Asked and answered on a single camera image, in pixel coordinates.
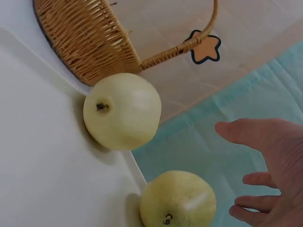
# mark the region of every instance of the white table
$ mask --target white table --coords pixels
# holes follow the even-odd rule
[[[59,75],[73,77],[41,33],[31,0],[1,4],[0,26],[40,58],[0,28],[0,226],[142,227],[146,183],[131,153],[101,152],[87,133],[87,89]]]

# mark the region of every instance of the pear stem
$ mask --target pear stem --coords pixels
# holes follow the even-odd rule
[[[164,224],[164,225],[169,225],[171,220],[172,220],[172,216],[171,216],[170,214],[168,214],[168,215],[165,217],[165,219],[164,219],[164,221],[163,221],[163,224]]]
[[[109,109],[109,105],[104,104],[104,103],[97,103],[96,108],[97,108],[97,111],[107,112]]]

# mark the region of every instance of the finger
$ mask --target finger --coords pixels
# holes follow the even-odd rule
[[[234,122],[219,122],[215,125],[216,132],[231,143],[243,144],[262,152],[268,143],[268,136],[285,124],[282,119],[248,119]]]
[[[240,196],[236,198],[235,205],[269,213],[275,206],[279,196]]]
[[[264,222],[265,218],[267,217],[266,213],[252,212],[238,205],[232,206],[229,210],[229,214],[253,227],[257,227],[259,224]]]
[[[243,183],[249,185],[263,185],[270,188],[277,188],[269,172],[257,172],[247,174],[243,177]]]

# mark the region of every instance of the fingernail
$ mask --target fingernail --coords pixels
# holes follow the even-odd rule
[[[225,124],[227,124],[228,122],[217,122],[216,126],[223,126]]]
[[[229,208],[229,214],[232,215],[232,207]]]

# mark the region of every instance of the basket handle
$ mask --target basket handle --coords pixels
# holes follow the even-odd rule
[[[173,48],[170,48],[166,51],[163,51],[148,59],[143,60],[141,62],[142,70],[146,70],[162,62],[165,62],[169,59],[177,57],[183,53],[187,53],[188,51],[194,49],[196,46],[201,44],[202,41],[207,38],[207,36],[211,33],[212,29],[214,28],[217,15],[218,15],[218,0],[214,0],[213,15],[210,21],[208,22],[208,25],[204,28],[204,30],[200,33],[199,36],[189,39],[182,44],[179,44]]]

